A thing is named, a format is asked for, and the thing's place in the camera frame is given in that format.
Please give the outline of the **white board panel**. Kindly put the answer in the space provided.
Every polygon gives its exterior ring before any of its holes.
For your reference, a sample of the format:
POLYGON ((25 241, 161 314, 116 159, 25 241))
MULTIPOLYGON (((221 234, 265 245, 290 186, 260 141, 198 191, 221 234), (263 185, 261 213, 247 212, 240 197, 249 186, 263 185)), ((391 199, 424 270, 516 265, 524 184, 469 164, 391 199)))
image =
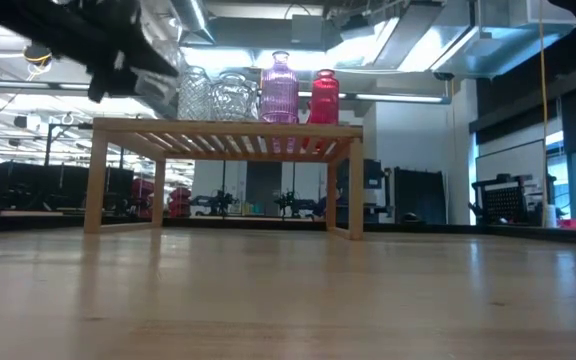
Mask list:
POLYGON ((477 180, 493 180, 498 174, 542 179, 545 171, 543 147, 544 141, 537 140, 479 156, 476 159, 477 180))

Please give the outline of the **black equipment rack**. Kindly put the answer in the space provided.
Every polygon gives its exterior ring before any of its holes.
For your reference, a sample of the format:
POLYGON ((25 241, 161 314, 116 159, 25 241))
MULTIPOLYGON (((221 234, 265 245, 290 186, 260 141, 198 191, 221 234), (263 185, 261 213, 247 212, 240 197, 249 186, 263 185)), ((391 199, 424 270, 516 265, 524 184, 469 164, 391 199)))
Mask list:
MULTIPOLYGON (((381 220, 391 219, 393 215, 389 189, 391 171, 389 169, 383 169, 379 160, 372 159, 364 160, 363 170, 364 222, 379 223, 381 220)), ((343 226, 348 223, 349 219, 349 180, 349 161, 345 160, 337 168, 336 182, 336 188, 339 194, 336 202, 336 221, 338 225, 343 226)))

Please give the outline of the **black perforated cart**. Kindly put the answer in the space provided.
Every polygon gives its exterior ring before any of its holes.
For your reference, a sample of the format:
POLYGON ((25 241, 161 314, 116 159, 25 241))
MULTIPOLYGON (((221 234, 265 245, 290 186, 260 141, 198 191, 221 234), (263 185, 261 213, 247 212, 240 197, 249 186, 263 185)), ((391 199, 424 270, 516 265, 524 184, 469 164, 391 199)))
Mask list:
POLYGON ((492 180, 471 184, 475 200, 468 206, 476 224, 540 226, 541 195, 532 175, 498 174, 492 180))

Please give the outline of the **red tool cabinet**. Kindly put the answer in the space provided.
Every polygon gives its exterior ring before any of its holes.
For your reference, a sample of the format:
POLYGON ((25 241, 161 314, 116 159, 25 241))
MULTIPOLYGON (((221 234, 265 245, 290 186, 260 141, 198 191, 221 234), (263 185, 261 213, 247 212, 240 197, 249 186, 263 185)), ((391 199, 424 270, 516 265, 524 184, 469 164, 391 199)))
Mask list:
POLYGON ((135 178, 132 181, 131 191, 131 213, 139 218, 151 218, 154 183, 142 178, 135 178))
POLYGON ((187 218, 191 215, 191 191, 177 187, 169 194, 168 212, 171 218, 187 218))

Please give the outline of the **wide ribbed pink glass vase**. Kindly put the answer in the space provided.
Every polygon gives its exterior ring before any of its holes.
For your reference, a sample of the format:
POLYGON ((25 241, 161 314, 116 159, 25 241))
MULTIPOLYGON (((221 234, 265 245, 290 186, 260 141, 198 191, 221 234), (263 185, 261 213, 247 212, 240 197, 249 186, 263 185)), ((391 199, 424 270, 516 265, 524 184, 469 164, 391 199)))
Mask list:
POLYGON ((273 64, 262 72, 260 119, 271 124, 297 124, 299 81, 289 67, 289 53, 276 51, 273 64))

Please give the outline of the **black workstation frame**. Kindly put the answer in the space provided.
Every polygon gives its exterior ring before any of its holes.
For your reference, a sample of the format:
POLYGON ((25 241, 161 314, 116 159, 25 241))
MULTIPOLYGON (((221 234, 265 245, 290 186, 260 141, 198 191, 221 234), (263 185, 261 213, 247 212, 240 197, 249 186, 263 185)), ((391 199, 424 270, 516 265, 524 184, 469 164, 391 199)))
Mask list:
MULTIPOLYGON (((125 210, 132 197, 132 170, 107 167, 103 183, 105 211, 125 210)), ((0 163, 0 208, 57 211, 86 207, 89 169, 70 165, 0 163)))

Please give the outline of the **grey ceiling unit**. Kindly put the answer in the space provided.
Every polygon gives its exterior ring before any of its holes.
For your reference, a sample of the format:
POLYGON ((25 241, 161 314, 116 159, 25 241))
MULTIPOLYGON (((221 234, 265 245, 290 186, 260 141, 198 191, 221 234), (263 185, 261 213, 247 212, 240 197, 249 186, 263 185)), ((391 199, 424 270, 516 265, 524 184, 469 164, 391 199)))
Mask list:
POLYGON ((292 44, 302 48, 327 51, 341 42, 340 31, 332 21, 313 15, 291 17, 292 44))

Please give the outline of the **silver rectangular air duct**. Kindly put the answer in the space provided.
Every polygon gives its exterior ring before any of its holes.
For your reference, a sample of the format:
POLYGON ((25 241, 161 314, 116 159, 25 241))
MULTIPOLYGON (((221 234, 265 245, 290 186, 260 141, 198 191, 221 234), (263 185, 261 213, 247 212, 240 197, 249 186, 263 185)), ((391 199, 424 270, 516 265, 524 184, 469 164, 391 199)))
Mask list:
POLYGON ((385 11, 366 64, 405 73, 500 76, 576 28, 548 0, 391 0, 385 11))

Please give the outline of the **diamond-cut clear glass vase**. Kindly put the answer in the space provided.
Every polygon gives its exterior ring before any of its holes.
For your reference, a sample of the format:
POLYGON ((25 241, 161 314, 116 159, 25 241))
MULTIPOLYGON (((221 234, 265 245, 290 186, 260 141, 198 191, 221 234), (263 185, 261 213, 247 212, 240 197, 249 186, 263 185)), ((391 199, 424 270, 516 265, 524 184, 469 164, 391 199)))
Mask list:
POLYGON ((236 72, 223 72, 210 90, 211 115, 215 121, 241 122, 253 119, 255 91, 236 72))

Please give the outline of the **square red glass vase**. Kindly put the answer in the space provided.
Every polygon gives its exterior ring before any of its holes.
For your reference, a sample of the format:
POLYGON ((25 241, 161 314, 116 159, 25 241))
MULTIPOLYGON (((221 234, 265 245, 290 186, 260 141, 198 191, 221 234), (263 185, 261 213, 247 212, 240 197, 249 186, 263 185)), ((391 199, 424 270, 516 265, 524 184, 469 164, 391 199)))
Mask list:
POLYGON ((308 102, 309 125, 339 124, 339 81, 331 69, 317 72, 308 102))

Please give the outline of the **wooden slatted shelf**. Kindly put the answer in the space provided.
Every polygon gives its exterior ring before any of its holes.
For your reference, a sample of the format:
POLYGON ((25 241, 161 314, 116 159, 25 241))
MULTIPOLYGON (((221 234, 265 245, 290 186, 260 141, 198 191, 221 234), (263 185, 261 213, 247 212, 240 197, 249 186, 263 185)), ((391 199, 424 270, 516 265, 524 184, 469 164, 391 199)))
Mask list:
POLYGON ((117 145, 155 162, 151 228, 163 225, 166 162, 182 160, 270 161, 327 165, 326 230, 349 240, 364 233, 363 128, 360 126, 95 118, 86 194, 84 232, 102 224, 107 150, 117 145), (348 227, 337 226, 337 168, 349 162, 348 227))

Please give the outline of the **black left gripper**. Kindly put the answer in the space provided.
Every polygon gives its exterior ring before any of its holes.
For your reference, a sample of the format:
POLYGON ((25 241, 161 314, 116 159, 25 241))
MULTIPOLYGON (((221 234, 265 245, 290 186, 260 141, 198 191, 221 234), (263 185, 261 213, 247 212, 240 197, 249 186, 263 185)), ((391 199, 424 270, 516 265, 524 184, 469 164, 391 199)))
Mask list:
POLYGON ((94 102, 132 80, 126 61, 132 45, 132 65, 177 77, 178 70, 159 54, 141 31, 138 0, 42 0, 50 38, 42 44, 56 58, 66 57, 86 67, 91 76, 87 96, 94 102))

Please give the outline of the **black panel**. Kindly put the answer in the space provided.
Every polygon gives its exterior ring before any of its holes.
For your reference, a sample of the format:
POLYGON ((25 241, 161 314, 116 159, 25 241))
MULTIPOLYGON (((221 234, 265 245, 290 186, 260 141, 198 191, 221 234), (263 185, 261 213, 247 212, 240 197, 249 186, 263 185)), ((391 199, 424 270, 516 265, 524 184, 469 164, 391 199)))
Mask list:
POLYGON ((395 168, 394 219, 403 223, 407 214, 414 214, 421 222, 446 225, 446 196, 441 172, 414 171, 395 168))

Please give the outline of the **tall gridded clear glass vase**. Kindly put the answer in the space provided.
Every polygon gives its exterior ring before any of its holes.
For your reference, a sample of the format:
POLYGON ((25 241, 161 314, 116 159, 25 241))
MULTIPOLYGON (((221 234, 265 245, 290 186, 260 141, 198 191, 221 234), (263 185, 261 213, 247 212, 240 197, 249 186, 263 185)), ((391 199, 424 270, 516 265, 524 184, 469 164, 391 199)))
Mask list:
POLYGON ((178 117, 182 120, 208 120, 211 87, 211 80, 202 67, 188 66, 179 82, 178 117))

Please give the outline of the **grey door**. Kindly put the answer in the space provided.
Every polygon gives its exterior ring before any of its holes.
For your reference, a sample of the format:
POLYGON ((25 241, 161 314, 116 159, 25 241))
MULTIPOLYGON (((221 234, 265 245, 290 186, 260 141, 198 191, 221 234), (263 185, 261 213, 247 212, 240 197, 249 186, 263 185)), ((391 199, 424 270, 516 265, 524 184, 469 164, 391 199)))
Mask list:
POLYGON ((276 217, 281 194, 282 164, 279 162, 247 163, 246 202, 252 206, 254 215, 276 217))

